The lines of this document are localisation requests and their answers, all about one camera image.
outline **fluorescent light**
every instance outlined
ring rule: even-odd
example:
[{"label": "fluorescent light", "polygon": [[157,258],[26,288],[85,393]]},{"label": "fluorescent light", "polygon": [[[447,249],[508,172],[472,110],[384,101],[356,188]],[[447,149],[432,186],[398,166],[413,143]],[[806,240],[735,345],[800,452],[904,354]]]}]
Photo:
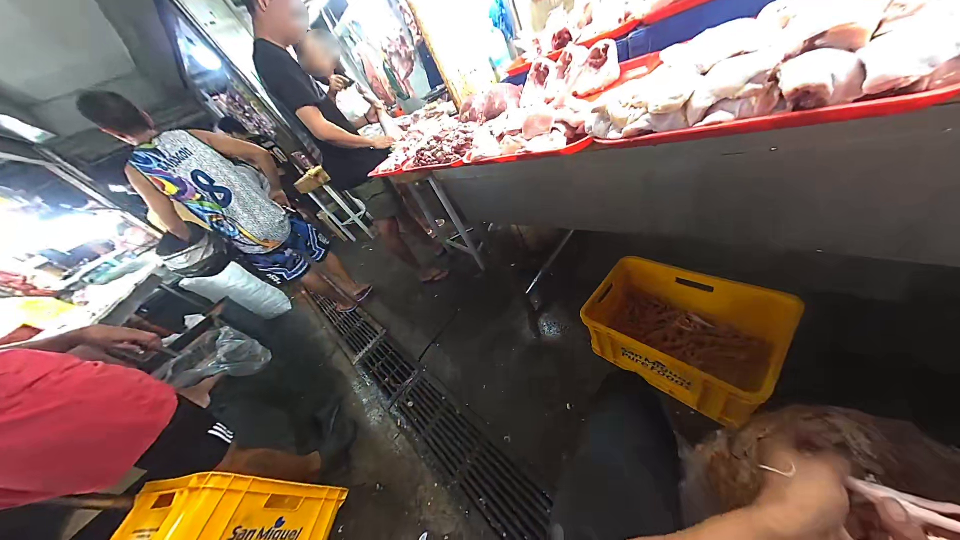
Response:
[{"label": "fluorescent light", "polygon": [[5,130],[20,135],[30,142],[36,144],[46,142],[56,136],[50,132],[45,132],[40,128],[31,126],[30,124],[23,122],[18,118],[7,116],[6,114],[0,114],[0,128],[4,128]]}]

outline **bare leg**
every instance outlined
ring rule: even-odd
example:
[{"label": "bare leg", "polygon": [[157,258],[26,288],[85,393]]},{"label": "bare leg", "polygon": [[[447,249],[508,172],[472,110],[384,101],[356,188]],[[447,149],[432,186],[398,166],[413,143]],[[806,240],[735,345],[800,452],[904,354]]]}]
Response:
[{"label": "bare leg", "polygon": [[417,242],[432,249],[434,255],[442,255],[444,253],[443,244],[436,238],[431,238],[430,235],[423,230],[423,227],[417,223],[414,217],[410,215],[410,212],[407,211],[406,208],[400,209],[400,214],[397,215],[396,220],[400,223],[403,230],[413,236]]},{"label": "bare leg", "polygon": [[[400,223],[395,217],[375,219],[373,220],[373,224],[380,232],[380,237],[383,239],[383,244],[387,246],[387,250],[405,262],[407,266],[417,270],[422,282],[438,282],[449,275],[448,272],[439,268],[423,268],[420,266],[420,263],[414,256],[414,252],[410,251],[410,246],[400,237]],[[415,228],[420,231],[420,234],[426,236],[426,233],[417,225],[417,222],[414,222],[414,225]]]},{"label": "bare leg", "polygon": [[230,446],[217,471],[294,482],[315,482],[322,460],[319,452],[296,455],[278,450],[241,450]]},{"label": "bare leg", "polygon": [[336,302],[337,308],[340,310],[347,310],[357,305],[356,302],[344,296],[343,293],[328,283],[317,266],[310,268],[307,275],[303,276],[303,286],[314,294],[319,294]]},{"label": "bare leg", "polygon": [[355,282],[347,273],[347,269],[344,268],[344,264],[340,261],[340,258],[332,253],[328,254],[324,262],[317,264],[317,266],[325,276],[330,278],[333,284],[340,287],[340,289],[346,292],[351,298],[359,298],[370,288],[369,285],[361,285]]}]

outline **san miguel purefoods text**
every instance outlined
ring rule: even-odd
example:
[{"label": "san miguel purefoods text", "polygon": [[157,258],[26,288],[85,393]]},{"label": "san miguel purefoods text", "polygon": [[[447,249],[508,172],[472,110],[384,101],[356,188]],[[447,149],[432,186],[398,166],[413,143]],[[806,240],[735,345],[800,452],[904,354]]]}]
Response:
[{"label": "san miguel purefoods text", "polygon": [[273,527],[270,528],[244,528],[237,526],[233,530],[233,535],[227,540],[298,540],[303,532],[301,528],[283,528],[286,520],[280,518],[276,520]]}]

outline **ceiling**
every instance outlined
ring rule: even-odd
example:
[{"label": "ceiling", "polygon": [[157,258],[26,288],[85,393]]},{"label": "ceiling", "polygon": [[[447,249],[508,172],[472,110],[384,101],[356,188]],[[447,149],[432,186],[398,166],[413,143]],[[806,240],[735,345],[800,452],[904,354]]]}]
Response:
[{"label": "ceiling", "polygon": [[93,162],[119,148],[77,112],[89,88],[119,92],[177,123],[204,114],[180,78],[154,0],[0,0],[0,113],[57,135]]}]

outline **san miguel logo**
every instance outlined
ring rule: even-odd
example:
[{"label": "san miguel logo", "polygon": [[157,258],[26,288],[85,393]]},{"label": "san miguel logo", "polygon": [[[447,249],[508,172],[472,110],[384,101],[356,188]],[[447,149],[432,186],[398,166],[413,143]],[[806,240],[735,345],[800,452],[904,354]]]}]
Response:
[{"label": "san miguel logo", "polygon": [[656,373],[657,375],[663,377],[664,379],[667,379],[670,382],[673,382],[674,384],[676,384],[677,386],[680,386],[680,388],[684,390],[689,390],[690,388],[693,387],[692,380],[684,379],[679,373],[666,367],[666,365],[664,365],[663,362],[659,360],[654,360],[652,358],[639,355],[637,353],[634,353],[633,351],[628,351],[623,348],[620,349],[620,353],[624,355],[624,357],[632,361],[633,363],[638,364],[641,367]]},{"label": "san miguel logo", "polygon": [[287,521],[283,518],[276,520],[271,528],[244,528],[238,526],[228,540],[297,540],[303,533],[301,528],[283,528]]}]

